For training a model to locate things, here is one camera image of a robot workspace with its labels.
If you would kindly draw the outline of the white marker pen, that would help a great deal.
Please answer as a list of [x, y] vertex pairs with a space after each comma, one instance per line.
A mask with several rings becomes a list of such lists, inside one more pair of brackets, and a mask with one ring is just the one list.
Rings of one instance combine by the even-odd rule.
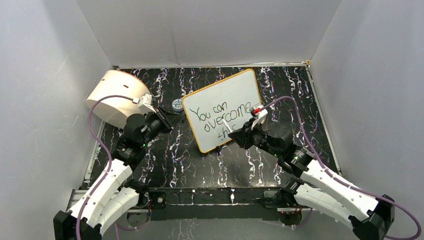
[[226, 134], [232, 133], [233, 129], [229, 126], [229, 124], [224, 119], [222, 119], [222, 122], [224, 123], [224, 126], [225, 126], [225, 129], [222, 130], [223, 133], [226, 133]]

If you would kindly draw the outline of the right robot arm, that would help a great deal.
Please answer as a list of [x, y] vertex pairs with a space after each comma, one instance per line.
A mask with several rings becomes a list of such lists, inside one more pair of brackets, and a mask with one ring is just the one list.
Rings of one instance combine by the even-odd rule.
[[354, 190], [354, 185], [341, 176], [327, 174], [314, 156], [293, 142], [293, 135], [284, 126], [276, 132], [265, 131], [254, 119], [229, 133], [243, 149], [255, 146], [277, 158], [278, 165], [293, 177], [279, 192], [264, 193], [259, 203], [267, 208], [311, 207], [351, 229], [360, 240], [383, 240], [394, 218], [394, 206], [383, 199]]

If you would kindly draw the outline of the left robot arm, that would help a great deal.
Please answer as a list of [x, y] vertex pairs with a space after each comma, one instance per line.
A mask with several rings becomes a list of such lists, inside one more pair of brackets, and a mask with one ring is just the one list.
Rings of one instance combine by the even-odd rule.
[[147, 187], [126, 180], [145, 158], [149, 143], [173, 131], [183, 119], [161, 107], [130, 115], [102, 174], [76, 204], [53, 218], [55, 239], [100, 240], [129, 209], [147, 206]]

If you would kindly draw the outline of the yellow framed whiteboard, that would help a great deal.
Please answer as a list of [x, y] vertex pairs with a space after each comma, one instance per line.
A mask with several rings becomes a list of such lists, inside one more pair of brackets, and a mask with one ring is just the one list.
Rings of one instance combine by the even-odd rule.
[[233, 131], [252, 118], [251, 108], [262, 102], [253, 69], [246, 69], [196, 90], [182, 105], [201, 153], [230, 141], [223, 119]]

